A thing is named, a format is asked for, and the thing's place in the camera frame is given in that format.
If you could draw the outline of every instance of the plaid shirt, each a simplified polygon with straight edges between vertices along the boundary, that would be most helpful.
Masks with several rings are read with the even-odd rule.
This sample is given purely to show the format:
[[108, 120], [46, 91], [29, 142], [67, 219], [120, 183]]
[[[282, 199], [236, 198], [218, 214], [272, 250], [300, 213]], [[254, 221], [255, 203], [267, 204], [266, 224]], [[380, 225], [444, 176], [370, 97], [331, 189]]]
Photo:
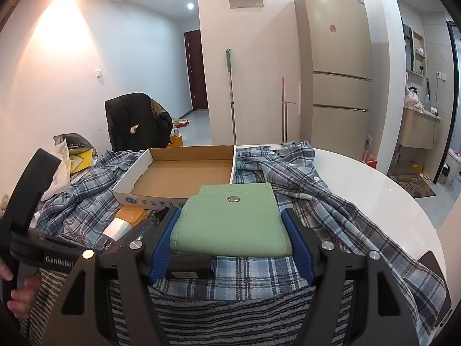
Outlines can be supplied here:
[[[269, 182], [280, 211], [291, 207], [322, 241], [331, 240], [344, 251], [364, 255], [381, 251], [408, 302], [419, 336], [426, 345], [446, 296], [442, 280], [411, 258], [354, 204], [328, 190], [313, 166], [315, 151], [307, 143], [237, 151], [236, 183]], [[48, 200], [37, 223], [41, 231], [67, 234], [87, 247], [100, 248], [102, 231], [120, 206], [110, 192], [137, 153], [106, 153], [64, 194]], [[293, 259], [218, 257], [216, 278], [160, 279], [155, 287], [166, 294], [202, 299], [269, 298], [303, 286]]]

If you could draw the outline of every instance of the floor rug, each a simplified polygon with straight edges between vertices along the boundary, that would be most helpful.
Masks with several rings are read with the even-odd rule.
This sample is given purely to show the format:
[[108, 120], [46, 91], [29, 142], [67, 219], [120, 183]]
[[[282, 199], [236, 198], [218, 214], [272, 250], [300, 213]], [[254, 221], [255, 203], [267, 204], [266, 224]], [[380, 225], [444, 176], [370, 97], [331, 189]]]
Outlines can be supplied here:
[[397, 174], [389, 178], [398, 183], [414, 199], [435, 196], [434, 191], [419, 174]]

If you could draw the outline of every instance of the refrigerator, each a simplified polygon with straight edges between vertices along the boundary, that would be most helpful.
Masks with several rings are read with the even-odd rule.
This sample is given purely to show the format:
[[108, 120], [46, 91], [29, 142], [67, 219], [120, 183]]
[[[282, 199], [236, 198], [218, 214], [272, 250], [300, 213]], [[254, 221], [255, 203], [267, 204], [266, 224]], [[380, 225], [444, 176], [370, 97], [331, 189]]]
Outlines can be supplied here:
[[363, 0], [294, 0], [301, 55], [301, 139], [360, 160], [372, 59]]

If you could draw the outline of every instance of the white round table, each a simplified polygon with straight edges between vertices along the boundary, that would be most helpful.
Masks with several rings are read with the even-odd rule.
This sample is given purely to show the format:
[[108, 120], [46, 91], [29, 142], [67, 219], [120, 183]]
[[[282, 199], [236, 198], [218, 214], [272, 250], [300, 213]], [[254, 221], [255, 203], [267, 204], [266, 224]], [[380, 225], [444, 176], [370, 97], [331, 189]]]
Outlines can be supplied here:
[[432, 251], [447, 277], [436, 230], [408, 192], [376, 169], [337, 153], [315, 149], [314, 166], [331, 192], [354, 203], [412, 258], [418, 260]]

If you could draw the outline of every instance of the blue gripper pad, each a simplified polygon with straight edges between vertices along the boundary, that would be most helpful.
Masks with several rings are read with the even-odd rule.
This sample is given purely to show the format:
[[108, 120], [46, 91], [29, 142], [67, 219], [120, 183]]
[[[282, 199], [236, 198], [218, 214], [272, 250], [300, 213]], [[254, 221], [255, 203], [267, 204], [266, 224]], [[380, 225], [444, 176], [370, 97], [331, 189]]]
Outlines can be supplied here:
[[304, 278], [308, 284], [312, 284], [315, 279], [313, 271], [313, 259], [306, 243], [301, 237], [301, 233], [291, 219], [287, 209], [284, 209], [280, 214], [285, 228], [290, 236], [291, 245], [293, 247], [293, 260], [298, 269], [301, 278]]
[[153, 285], [159, 278], [165, 276], [165, 272], [167, 271], [168, 264], [170, 264], [171, 260], [171, 231], [173, 230], [176, 221], [179, 219], [180, 214], [181, 210], [177, 209], [154, 248], [152, 253], [152, 267], [148, 275], [149, 285]]

